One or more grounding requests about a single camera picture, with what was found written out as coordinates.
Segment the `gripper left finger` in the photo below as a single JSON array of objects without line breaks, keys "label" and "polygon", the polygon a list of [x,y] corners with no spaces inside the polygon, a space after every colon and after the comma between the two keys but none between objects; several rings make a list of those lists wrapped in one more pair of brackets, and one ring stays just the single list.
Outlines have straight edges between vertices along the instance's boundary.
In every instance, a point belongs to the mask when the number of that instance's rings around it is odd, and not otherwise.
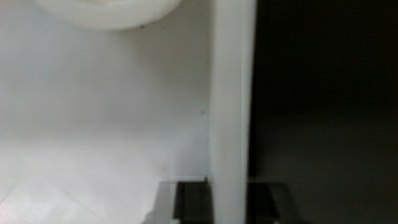
[{"label": "gripper left finger", "polygon": [[207,183],[161,182],[143,224],[207,224]]}]

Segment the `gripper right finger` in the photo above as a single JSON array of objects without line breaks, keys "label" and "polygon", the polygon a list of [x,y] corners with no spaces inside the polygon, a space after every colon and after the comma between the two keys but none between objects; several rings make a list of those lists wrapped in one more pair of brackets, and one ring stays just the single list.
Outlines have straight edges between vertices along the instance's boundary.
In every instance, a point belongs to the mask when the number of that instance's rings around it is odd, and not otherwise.
[{"label": "gripper right finger", "polygon": [[246,224],[309,224],[284,183],[250,182],[246,190]]}]

